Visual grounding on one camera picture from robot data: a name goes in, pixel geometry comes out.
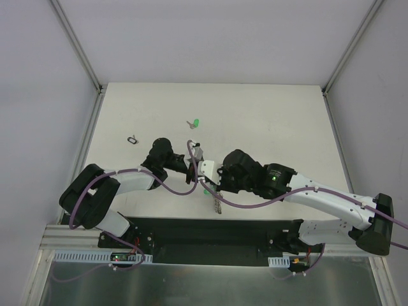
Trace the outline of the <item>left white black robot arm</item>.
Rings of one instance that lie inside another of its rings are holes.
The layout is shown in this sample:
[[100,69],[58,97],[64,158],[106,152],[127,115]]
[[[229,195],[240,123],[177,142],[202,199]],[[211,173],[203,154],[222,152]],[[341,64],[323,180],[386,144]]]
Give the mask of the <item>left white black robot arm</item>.
[[[71,230],[78,227],[99,229],[112,236],[121,248],[130,247],[135,240],[131,222],[111,209],[116,196],[133,191],[150,191],[163,187],[177,196],[187,196],[196,189],[203,151],[198,142],[187,142],[187,154],[174,153],[167,138],[158,138],[152,144],[144,162],[136,168],[104,170],[89,164],[76,177],[59,199],[60,206],[69,214]],[[183,173],[186,183],[194,184],[188,191],[176,191],[164,182],[167,170]]]

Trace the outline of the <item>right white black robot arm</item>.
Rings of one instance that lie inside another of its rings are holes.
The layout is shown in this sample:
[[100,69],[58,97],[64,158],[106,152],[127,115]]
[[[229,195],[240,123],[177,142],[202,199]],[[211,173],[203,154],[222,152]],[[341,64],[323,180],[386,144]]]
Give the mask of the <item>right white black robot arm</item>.
[[247,191],[265,199],[265,205],[286,200],[333,216],[328,221],[304,220],[287,235],[288,247],[302,251],[308,245],[348,244],[377,256],[390,253],[393,202],[390,196],[375,197],[339,191],[277,163],[260,164],[240,149],[222,163],[203,161],[200,174],[217,191]]

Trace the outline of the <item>metal disc with key rings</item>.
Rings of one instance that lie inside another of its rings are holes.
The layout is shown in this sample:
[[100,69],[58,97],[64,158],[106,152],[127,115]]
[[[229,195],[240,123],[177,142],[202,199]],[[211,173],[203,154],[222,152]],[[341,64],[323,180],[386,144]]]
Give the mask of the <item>metal disc with key rings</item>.
[[222,214],[222,207],[221,207],[222,201],[220,199],[223,198],[223,195],[220,192],[217,192],[216,190],[214,190],[214,192],[217,195],[217,196],[213,196],[214,210],[217,214],[221,215]]

